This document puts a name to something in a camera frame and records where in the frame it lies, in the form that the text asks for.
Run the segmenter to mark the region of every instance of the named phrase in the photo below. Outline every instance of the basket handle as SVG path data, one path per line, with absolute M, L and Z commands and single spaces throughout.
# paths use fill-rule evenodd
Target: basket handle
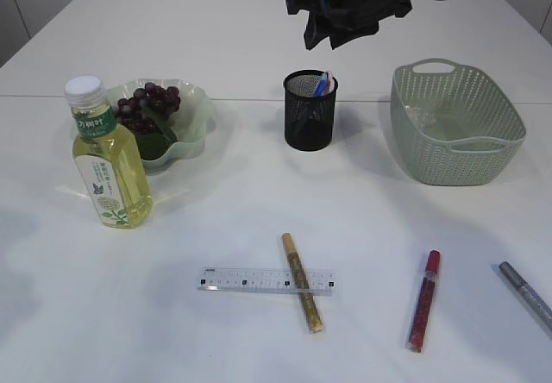
M 462 149 L 461 146 L 469 146 L 471 144 L 475 143 L 492 143 L 496 145 L 500 145 L 499 148 L 495 148 L 493 150 L 465 150 Z M 490 153 L 498 153 L 504 150 L 505 148 L 509 148 L 515 144 L 514 141 L 507 141 L 503 139 L 498 139 L 496 137 L 472 137 L 469 139 L 463 139 L 458 141 L 452 141 L 448 144 L 448 150 L 451 153 L 471 153 L 471 154 L 490 154 Z
M 445 64 L 447 66 L 452 66 L 454 68 L 451 72 L 444 72 L 445 74 L 451 74 L 452 72 L 455 71 L 456 68 L 459 68 L 459 67 L 463 66 L 461 64 L 457 64 L 453 61 L 446 60 L 444 58 L 428 58 L 426 60 L 421 60 L 421 61 L 415 62 L 414 64 L 409 64 L 408 66 L 406 66 L 406 68 L 408 68 L 409 70 L 411 70 L 415 74 L 432 73 L 432 72 L 415 72 L 414 71 L 414 68 L 416 68 L 417 66 L 424 66 L 426 64 Z

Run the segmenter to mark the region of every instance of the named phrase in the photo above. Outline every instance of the transparent ruler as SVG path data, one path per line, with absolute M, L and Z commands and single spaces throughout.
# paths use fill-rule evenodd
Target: transparent ruler
M 198 290 L 266 292 L 297 294 L 312 292 L 330 296 L 336 288 L 336 276 L 322 271 L 305 271 L 309 289 L 298 289 L 289 269 L 202 268 L 198 276 Z

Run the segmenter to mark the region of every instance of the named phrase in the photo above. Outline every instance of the bottle label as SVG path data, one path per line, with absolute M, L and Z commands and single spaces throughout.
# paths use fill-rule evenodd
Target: bottle label
M 117 125 L 115 115 L 111 108 L 95 117 L 79 117 L 78 115 L 74 117 L 77 122 L 78 132 L 87 139 L 108 135 Z
M 76 157 L 75 162 L 100 220 L 110 225 L 129 223 L 129 216 L 111 163 L 101 157 L 88 154 Z

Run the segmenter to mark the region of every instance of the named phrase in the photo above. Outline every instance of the bottle cap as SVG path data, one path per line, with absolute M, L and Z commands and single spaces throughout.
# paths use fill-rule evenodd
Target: bottle cap
M 102 80 L 93 75 L 82 75 L 66 82 L 67 102 L 75 109 L 86 110 L 99 104 L 105 97 Z

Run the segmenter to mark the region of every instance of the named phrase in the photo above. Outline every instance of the pen cap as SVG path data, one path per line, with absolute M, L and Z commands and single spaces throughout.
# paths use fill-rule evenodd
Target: pen cap
M 522 278 L 521 275 L 518 274 L 518 272 L 506 261 L 502 262 L 499 265 L 500 271 L 504 274 L 504 276 L 510 281 L 510 283 L 514 286 L 514 288 L 518 289 L 527 282 L 525 282 L 525 279 Z
M 441 254 L 439 251 L 431 251 L 430 257 L 428 258 L 428 264 L 425 266 L 426 271 L 431 271 L 432 273 L 439 273 L 439 263 L 441 262 Z

